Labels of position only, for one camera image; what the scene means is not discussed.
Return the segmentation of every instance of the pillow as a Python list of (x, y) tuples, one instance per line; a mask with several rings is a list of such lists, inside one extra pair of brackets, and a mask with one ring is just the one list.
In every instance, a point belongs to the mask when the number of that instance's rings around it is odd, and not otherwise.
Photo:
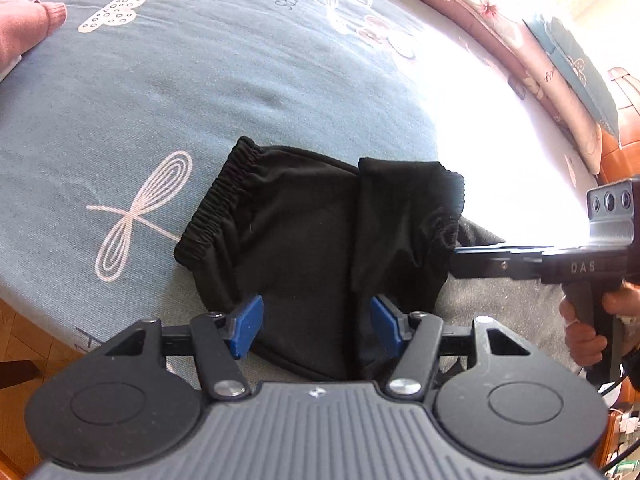
[(616, 103), (574, 35), (557, 16), (542, 12), (524, 18), (524, 22), (593, 118), (620, 141)]

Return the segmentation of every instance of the cable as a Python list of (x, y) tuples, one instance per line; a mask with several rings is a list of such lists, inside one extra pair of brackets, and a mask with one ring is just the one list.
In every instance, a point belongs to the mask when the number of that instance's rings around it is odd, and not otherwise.
[(626, 370), (631, 370), (634, 366), (636, 366), (636, 364), (638, 364), (639, 359), (640, 359), (640, 351), (636, 350), (636, 352), (629, 358), (629, 361), (627, 361), (626, 364), (624, 365), (625, 372), (622, 374), (622, 377), (620, 377), (615, 383), (613, 383), (606, 390), (604, 390), (600, 395), (604, 397), (605, 395), (610, 394), (613, 390), (615, 390), (620, 385), (620, 383), (629, 376), (629, 373)]
[(620, 383), (624, 381), (627, 377), (628, 377), (628, 373), (627, 372), (623, 373), (622, 376), (615, 383), (613, 383), (609, 388), (604, 390), (600, 395), (604, 397), (605, 395), (610, 394), (613, 390), (615, 390), (618, 386), (620, 386)]
[(622, 462), (626, 457), (632, 454), (636, 449), (640, 447), (640, 439), (636, 440), (631, 446), (626, 448), (625, 452), (620, 453), (617, 457), (615, 457), (611, 462), (606, 464), (601, 470), (601, 473), (606, 473), (609, 469), (614, 468), (620, 462)]

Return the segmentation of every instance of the bed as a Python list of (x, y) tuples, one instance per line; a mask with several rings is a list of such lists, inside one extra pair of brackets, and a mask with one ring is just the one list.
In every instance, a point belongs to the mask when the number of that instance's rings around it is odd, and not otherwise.
[[(173, 250), (242, 135), (440, 160), (466, 179), (465, 217), (510, 242), (588, 233), (580, 146), (423, 1), (51, 1), (65, 25), (0, 84), (0, 298), (78, 349), (204, 310)], [(447, 320), (492, 314), (570, 365), (557, 287), (450, 281)]]

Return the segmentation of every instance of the human hand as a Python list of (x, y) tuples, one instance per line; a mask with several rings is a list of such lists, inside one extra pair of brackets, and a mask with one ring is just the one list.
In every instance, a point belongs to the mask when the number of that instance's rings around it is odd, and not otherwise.
[[(602, 306), (612, 316), (640, 316), (640, 289), (623, 283), (619, 290), (607, 292), (602, 297)], [(597, 335), (593, 327), (581, 323), (575, 317), (574, 306), (567, 298), (560, 303), (560, 315), (564, 318), (564, 342), (571, 359), (580, 366), (591, 366), (602, 360), (602, 351), (607, 347), (607, 339)], [(638, 327), (625, 326), (622, 355), (631, 352), (640, 343)]]

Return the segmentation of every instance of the gripper handle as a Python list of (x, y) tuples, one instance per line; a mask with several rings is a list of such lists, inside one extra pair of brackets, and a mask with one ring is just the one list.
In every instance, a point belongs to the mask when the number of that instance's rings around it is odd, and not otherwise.
[(625, 330), (617, 317), (607, 314), (604, 310), (602, 295), (618, 290), (621, 285), (622, 279), (562, 285), (564, 295), (575, 308), (577, 319), (593, 326), (596, 334), (607, 338), (607, 347), (602, 351), (602, 361), (586, 369), (587, 380), (597, 386), (615, 382), (620, 378), (622, 339)]

